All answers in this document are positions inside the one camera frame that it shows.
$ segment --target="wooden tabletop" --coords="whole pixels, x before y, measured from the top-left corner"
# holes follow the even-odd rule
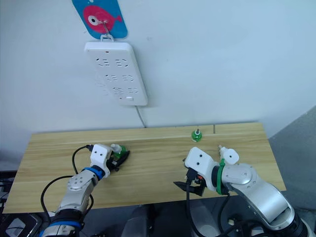
[[[25,152],[4,213],[42,212],[40,195],[54,178],[73,175],[71,157],[86,144],[119,143],[130,151],[119,172],[99,182],[93,191],[94,207],[115,207],[184,200],[186,194],[173,184],[183,181],[187,170],[182,160],[197,146],[219,161],[218,145],[235,149],[239,162],[253,165],[259,175],[285,190],[277,163],[261,123],[199,126],[200,142],[191,140],[196,126],[33,134]],[[90,165],[88,150],[76,155],[78,170]],[[59,180],[46,192],[48,210],[55,211],[68,179]],[[205,189],[203,198],[219,195]],[[200,198],[191,194],[191,198]]]

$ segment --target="blue ring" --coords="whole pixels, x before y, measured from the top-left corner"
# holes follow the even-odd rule
[[[104,175],[102,174],[102,171],[96,170],[96,169],[94,169],[94,168],[92,168],[92,167],[85,167],[85,168],[83,168],[83,170],[85,170],[85,169],[90,170],[91,172],[95,173],[96,176],[98,176],[98,179],[99,179],[99,180],[101,180],[101,179],[103,178],[103,176],[104,176]]]

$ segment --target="power strip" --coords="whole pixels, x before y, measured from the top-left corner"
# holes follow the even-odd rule
[[[125,42],[88,42],[84,48],[108,91],[122,105],[147,105],[133,48]]]

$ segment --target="fish illustration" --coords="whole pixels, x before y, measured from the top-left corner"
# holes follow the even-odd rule
[[[106,33],[103,22],[105,22],[109,31],[111,31],[116,21],[122,22],[121,16],[114,17],[103,8],[94,5],[84,8],[83,17],[91,29],[102,34]]]

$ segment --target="white robotic arm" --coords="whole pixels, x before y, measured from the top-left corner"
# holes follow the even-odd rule
[[[234,164],[238,160],[235,159],[238,155],[233,149],[229,149],[228,153],[228,160],[222,159],[221,163],[218,163],[207,153],[193,147],[185,160],[185,167],[189,169],[187,182],[175,182],[175,184],[186,190],[186,186],[195,181],[200,186],[190,186],[190,192],[200,196],[205,186],[219,194],[234,191],[249,203],[249,208],[252,208],[274,235],[315,237],[275,186],[262,180],[251,165]]]
[[[40,234],[42,237],[71,237],[83,227],[89,196],[102,178],[110,175],[110,169],[119,169],[129,155],[125,147],[112,144],[111,147],[96,144],[91,150],[91,165],[71,177],[67,191],[50,225]]]

